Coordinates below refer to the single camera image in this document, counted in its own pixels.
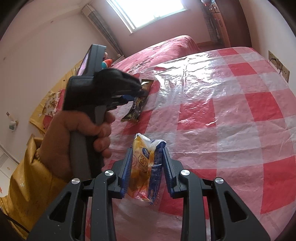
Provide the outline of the person's left hand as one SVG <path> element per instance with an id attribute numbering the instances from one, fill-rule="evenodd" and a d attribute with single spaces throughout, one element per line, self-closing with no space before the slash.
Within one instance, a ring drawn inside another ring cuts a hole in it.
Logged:
<path id="1" fill-rule="evenodd" d="M 69 182 L 73 177 L 70 163 L 70 133 L 80 132 L 95 137 L 93 147 L 102 157 L 111 157 L 111 124 L 115 121 L 112 113 L 106 112 L 104 122 L 95 125 L 89 116 L 80 111 L 60 111 L 51 121 L 40 147 L 40 161 L 57 177 Z"/>

